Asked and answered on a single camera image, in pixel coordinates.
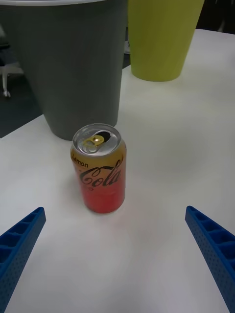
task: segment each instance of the can lid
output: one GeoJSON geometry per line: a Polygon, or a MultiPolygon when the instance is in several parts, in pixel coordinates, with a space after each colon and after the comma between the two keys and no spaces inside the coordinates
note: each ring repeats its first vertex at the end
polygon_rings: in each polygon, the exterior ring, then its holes
{"type": "Polygon", "coordinates": [[[81,128],[73,137],[74,147],[91,157],[108,155],[119,146],[120,133],[107,124],[91,124],[81,128]]]}

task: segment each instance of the can opening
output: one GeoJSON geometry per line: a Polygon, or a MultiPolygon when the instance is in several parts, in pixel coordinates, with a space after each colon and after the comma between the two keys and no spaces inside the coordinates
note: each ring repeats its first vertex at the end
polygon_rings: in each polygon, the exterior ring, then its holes
{"type": "Polygon", "coordinates": [[[109,132],[98,132],[96,135],[102,136],[104,138],[104,142],[107,142],[111,137],[109,132]]]}

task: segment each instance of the chair wheel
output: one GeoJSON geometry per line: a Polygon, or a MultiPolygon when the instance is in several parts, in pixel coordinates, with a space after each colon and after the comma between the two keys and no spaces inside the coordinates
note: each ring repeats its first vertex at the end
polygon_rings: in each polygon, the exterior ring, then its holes
{"type": "Polygon", "coordinates": [[[6,97],[6,98],[10,98],[10,97],[11,97],[11,94],[10,94],[10,92],[8,92],[8,91],[4,91],[4,92],[3,92],[3,95],[4,95],[4,97],[6,97]]]}

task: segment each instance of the pull tab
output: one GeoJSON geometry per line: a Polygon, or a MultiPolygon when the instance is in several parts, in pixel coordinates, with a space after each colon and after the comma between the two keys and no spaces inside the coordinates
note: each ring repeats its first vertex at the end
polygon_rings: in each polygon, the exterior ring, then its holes
{"type": "Polygon", "coordinates": [[[104,142],[104,137],[100,135],[94,135],[90,138],[87,138],[83,141],[84,146],[86,147],[97,147],[104,142]]]}

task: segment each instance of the coca-cola can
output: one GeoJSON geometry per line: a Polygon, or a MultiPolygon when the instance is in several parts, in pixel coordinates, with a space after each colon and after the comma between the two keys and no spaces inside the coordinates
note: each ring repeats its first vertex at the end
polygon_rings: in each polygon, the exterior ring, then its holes
{"type": "Polygon", "coordinates": [[[85,205],[96,213],[116,211],[125,199],[126,145],[106,124],[91,124],[73,137],[71,159],[85,205]]]}

